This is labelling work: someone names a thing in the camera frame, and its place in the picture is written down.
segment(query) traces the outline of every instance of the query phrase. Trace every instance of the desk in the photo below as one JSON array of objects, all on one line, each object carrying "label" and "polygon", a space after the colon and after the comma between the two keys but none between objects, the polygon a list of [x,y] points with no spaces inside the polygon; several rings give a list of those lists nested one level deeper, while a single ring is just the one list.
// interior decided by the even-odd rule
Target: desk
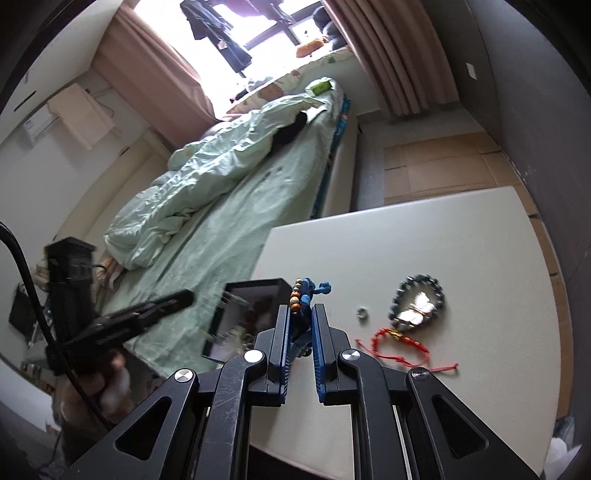
[{"label": "desk", "polygon": [[[535,233],[512,187],[461,193],[275,228],[252,278],[329,281],[331,326],[349,340],[388,326],[388,308],[408,275],[439,279],[444,313],[412,336],[431,365],[459,362],[445,385],[540,473],[560,383],[558,319]],[[358,307],[369,311],[361,324]],[[412,351],[383,341],[383,352]],[[393,361],[389,367],[402,368]],[[313,361],[291,364],[286,405],[256,408],[251,443],[318,475],[353,479],[348,406],[318,402]]]}]

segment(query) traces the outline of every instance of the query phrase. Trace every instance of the light switch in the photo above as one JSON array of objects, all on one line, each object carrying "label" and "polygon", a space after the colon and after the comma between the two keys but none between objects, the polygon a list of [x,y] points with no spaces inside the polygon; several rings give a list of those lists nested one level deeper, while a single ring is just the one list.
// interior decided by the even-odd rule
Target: light switch
[{"label": "light switch", "polygon": [[470,75],[470,77],[473,79],[478,80],[476,78],[476,70],[474,69],[474,65],[472,65],[472,63],[466,62],[466,67],[468,68],[468,75]]}]

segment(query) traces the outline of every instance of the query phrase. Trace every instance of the green bedsheet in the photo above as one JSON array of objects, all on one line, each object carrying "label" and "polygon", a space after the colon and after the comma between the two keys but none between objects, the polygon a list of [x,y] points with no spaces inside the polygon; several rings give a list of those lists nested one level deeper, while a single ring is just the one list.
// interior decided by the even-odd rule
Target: green bedsheet
[{"label": "green bedsheet", "polygon": [[[333,85],[333,90],[309,99],[318,100],[318,106],[305,109],[308,123],[291,144],[249,162],[246,168],[239,167],[241,173],[239,179],[234,179],[235,186],[228,188],[221,182],[217,193],[209,193],[209,203],[188,209],[196,210],[192,215],[180,212],[183,221],[170,228],[177,228],[175,235],[167,235],[166,228],[147,235],[145,238],[150,241],[160,241],[159,247],[155,244],[160,254],[136,256],[153,260],[153,265],[128,271],[118,290],[106,301],[102,310],[108,313],[181,288],[195,292],[196,301],[191,307],[165,317],[126,344],[130,352],[160,375],[169,376],[181,367],[193,368],[197,373],[215,367],[202,357],[202,350],[204,334],[224,285],[250,278],[271,228],[310,217],[343,102],[341,88]],[[252,133],[249,129],[245,130],[246,136]],[[125,207],[123,215],[133,207]],[[120,218],[115,219],[118,228],[123,225]],[[149,229],[156,224],[146,225]],[[133,241],[122,243],[124,250],[117,253],[133,258]]]}]

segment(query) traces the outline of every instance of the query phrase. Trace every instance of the cable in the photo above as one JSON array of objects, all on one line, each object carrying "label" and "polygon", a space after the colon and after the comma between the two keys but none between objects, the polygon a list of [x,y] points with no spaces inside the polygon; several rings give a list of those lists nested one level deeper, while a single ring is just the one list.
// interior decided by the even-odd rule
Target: cable
[{"label": "cable", "polygon": [[59,348],[56,340],[53,338],[49,325],[47,324],[45,316],[43,315],[43,308],[41,307],[39,297],[37,296],[37,292],[35,291],[35,285],[33,283],[33,279],[31,278],[31,273],[29,272],[29,269],[27,267],[27,261],[25,260],[25,256],[22,253],[21,246],[18,244],[16,237],[2,222],[0,222],[0,240],[2,241],[2,243],[4,243],[4,245],[8,247],[8,250],[10,250],[14,262],[17,264],[18,272],[21,274],[22,283],[23,285],[25,285],[25,290],[27,291],[27,295],[29,296],[29,300],[31,301],[33,313],[37,318],[37,323],[39,324],[43,336],[47,341],[47,345],[50,348],[52,348],[56,353],[57,359],[64,366],[64,370],[66,371],[66,376],[68,377],[68,380],[70,380],[72,386],[74,386],[74,388],[78,392],[78,395],[80,395],[80,398],[86,403],[90,411],[104,425],[107,431],[109,431],[111,428],[113,428],[113,425],[100,412],[100,409],[97,406],[97,404],[93,400],[91,400],[90,397],[86,394],[86,392],[78,382],[76,376],[74,375],[74,372],[68,364],[68,361],[62,353],[61,349]]}]

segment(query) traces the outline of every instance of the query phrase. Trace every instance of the pink curtain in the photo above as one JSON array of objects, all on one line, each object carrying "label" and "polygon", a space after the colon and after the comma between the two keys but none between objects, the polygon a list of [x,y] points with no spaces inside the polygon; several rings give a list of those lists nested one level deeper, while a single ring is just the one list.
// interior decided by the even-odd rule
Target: pink curtain
[{"label": "pink curtain", "polygon": [[199,74],[128,4],[113,17],[92,66],[177,148],[218,122]]},{"label": "pink curtain", "polygon": [[420,0],[322,0],[371,79],[385,116],[457,102],[456,84]]}]

